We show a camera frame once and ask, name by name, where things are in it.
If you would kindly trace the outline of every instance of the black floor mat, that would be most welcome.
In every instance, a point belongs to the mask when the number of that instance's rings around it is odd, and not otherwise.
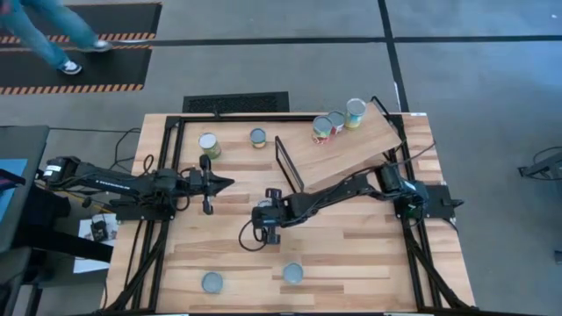
[[[184,113],[288,112],[288,92],[184,97]]]
[[[78,75],[52,69],[30,51],[0,52],[0,94],[141,90],[152,49],[137,47],[103,54],[67,51],[70,59],[83,66]]]
[[[160,19],[161,4],[87,4],[69,5],[102,40],[151,40]],[[58,28],[34,10],[25,8],[33,24],[55,42],[68,41]],[[0,28],[0,43],[16,43],[18,39]]]

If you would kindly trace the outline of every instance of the can with label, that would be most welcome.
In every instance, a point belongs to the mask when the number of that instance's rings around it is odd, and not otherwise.
[[[361,120],[367,110],[367,104],[362,99],[352,98],[347,103],[347,113],[345,113],[345,128],[354,130],[361,125]]]
[[[265,131],[261,128],[254,128],[249,134],[249,139],[252,141],[254,148],[265,147]]]
[[[328,118],[332,121],[332,136],[341,132],[345,123],[345,115],[340,111],[331,111],[328,113]]]
[[[220,156],[219,141],[217,140],[217,136],[213,133],[201,134],[201,136],[199,136],[199,146],[211,159],[215,159]]]
[[[313,141],[316,144],[325,144],[330,140],[332,133],[332,120],[325,115],[316,117],[313,121]]]

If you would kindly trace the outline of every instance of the wooden board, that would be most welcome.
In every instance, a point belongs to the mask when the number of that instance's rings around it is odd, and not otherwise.
[[[147,154],[158,160],[165,115],[147,115],[140,135],[134,174],[142,172]],[[408,144],[412,154],[432,143],[424,116],[405,114]],[[332,205],[304,225],[282,229],[279,246],[249,253],[240,248],[237,235],[250,219],[265,188],[290,193],[274,159],[273,135],[287,135],[302,123],[189,123],[184,133],[180,168],[198,164],[202,132],[216,133],[223,149],[213,171],[236,183],[213,201],[215,214],[204,215],[201,199],[177,214],[170,225],[162,272],[158,312],[383,312],[415,310],[406,249],[393,206],[368,197],[355,197]],[[266,148],[251,147],[248,133],[260,126],[268,132]],[[443,180],[436,151],[429,150],[414,161],[416,177],[429,183]],[[436,268],[467,304],[473,304],[471,287],[455,231],[441,220],[426,221]],[[137,222],[119,228],[108,274],[108,297],[112,302],[123,289]],[[257,246],[250,230],[243,235],[249,247]],[[139,260],[140,244],[133,271]],[[289,285],[282,269],[299,262],[304,282]],[[201,277],[217,271],[224,277],[223,292],[205,294]],[[429,287],[421,273],[426,304]],[[144,286],[142,305],[148,303],[151,277]]]
[[[367,104],[363,122],[356,130],[344,128],[327,144],[312,142],[311,123],[291,129],[279,138],[299,172],[305,192],[316,192],[335,184],[339,181],[337,175],[344,170],[353,169],[400,144],[400,138],[373,103]]]

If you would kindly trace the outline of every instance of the sneaker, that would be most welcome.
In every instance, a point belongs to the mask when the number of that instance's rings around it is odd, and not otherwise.
[[[59,67],[59,70],[67,75],[77,75],[79,72],[82,71],[82,66],[76,64],[73,61],[67,61]]]
[[[97,40],[92,47],[80,48],[83,53],[103,53],[113,48],[112,43],[105,40]]]

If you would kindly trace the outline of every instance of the jeans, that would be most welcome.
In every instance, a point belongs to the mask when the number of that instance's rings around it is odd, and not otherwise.
[[[69,58],[60,47],[50,42],[43,33],[35,28],[25,14],[23,6],[33,8],[43,18],[57,26],[79,48],[92,47],[97,41],[97,35],[86,22],[71,9],[62,5],[59,0],[4,1],[11,2],[11,10],[0,16],[2,25],[54,68],[62,67],[65,62],[69,61]]]

